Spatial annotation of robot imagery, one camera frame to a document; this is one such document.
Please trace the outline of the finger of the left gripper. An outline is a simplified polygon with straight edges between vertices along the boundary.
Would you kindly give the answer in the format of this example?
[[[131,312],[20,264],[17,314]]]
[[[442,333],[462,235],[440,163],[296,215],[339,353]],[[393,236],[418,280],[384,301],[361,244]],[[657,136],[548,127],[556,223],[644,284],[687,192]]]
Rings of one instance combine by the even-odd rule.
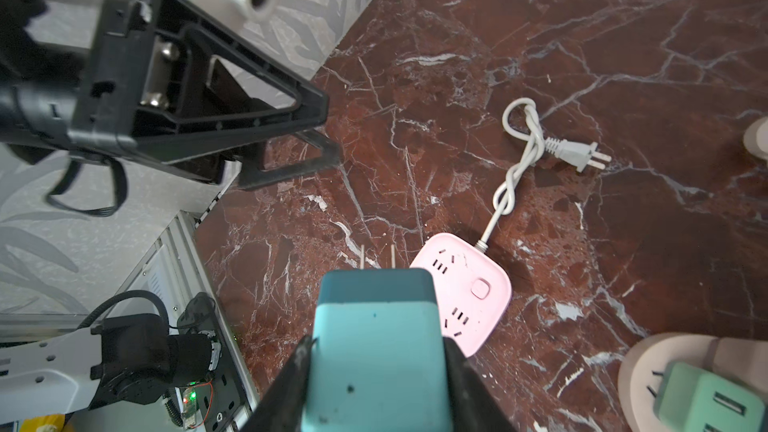
[[[254,191],[281,182],[314,175],[340,165],[341,148],[339,144],[319,130],[309,129],[296,132],[291,137],[302,142],[308,148],[315,149],[318,155],[275,165],[269,160],[270,143],[276,142],[275,139],[241,147],[238,150],[241,169],[237,177],[237,187],[244,191]]]

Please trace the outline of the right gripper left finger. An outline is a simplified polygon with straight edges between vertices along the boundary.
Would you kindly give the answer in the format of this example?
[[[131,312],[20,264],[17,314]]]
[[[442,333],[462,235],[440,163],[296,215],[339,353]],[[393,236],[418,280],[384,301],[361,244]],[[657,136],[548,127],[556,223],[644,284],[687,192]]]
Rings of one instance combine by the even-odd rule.
[[[239,428],[244,432],[301,430],[314,340],[305,335],[285,362],[256,408]]]

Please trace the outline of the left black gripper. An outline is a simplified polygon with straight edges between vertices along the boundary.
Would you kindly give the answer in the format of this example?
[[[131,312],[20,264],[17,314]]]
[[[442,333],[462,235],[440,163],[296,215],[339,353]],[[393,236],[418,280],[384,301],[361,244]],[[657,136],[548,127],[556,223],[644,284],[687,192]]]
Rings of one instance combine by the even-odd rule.
[[[127,182],[134,162],[220,184],[229,150],[325,124],[329,97],[191,0],[105,0],[87,49],[27,33],[44,0],[1,0],[1,141]]]

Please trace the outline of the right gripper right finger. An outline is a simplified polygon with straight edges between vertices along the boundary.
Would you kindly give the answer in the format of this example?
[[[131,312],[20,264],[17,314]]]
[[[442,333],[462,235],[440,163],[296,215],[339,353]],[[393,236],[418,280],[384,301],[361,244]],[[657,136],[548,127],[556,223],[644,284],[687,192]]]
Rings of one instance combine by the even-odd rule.
[[[514,432],[497,401],[457,343],[443,338],[453,430],[458,432]]]

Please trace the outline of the pink square power strip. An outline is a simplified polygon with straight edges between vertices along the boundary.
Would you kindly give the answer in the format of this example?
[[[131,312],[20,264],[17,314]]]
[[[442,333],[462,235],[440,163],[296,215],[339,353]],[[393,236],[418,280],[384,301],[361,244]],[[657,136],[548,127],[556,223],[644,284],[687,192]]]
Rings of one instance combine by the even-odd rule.
[[[508,274],[484,248],[450,233],[427,240],[411,266],[432,275],[442,335],[453,339],[464,356],[475,355],[511,301]]]

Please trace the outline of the beige round power strip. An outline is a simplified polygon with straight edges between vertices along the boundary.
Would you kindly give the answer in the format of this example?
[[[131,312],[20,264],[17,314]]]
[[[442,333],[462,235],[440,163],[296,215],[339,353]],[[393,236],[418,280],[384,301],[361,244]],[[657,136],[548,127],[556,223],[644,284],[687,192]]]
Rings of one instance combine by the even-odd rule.
[[[654,335],[626,354],[617,388],[633,431],[765,431],[767,343]]]

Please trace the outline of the green plug adapter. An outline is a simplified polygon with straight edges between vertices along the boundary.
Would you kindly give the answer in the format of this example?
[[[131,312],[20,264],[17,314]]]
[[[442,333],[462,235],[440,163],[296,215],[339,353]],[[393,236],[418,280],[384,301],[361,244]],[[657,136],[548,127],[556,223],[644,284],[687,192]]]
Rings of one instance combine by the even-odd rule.
[[[670,431],[765,431],[767,403],[751,390],[700,367],[676,361],[662,372],[653,414]]]

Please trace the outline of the pink plug adapter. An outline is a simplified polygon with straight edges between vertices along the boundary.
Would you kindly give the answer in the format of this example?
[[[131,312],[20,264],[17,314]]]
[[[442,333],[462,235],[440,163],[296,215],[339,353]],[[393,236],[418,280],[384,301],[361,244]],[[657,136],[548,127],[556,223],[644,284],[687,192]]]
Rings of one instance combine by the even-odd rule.
[[[768,344],[762,340],[716,338],[710,344],[704,368],[737,383],[767,401]]]

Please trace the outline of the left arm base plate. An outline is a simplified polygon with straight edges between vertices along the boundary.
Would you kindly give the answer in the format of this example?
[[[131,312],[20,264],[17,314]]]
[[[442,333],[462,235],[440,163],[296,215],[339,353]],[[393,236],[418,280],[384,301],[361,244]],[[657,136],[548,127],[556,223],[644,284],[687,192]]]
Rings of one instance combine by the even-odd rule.
[[[239,431],[251,412],[249,392],[241,377],[234,338],[220,321],[215,299],[200,292],[172,327],[179,360],[191,372],[177,388],[184,431]]]

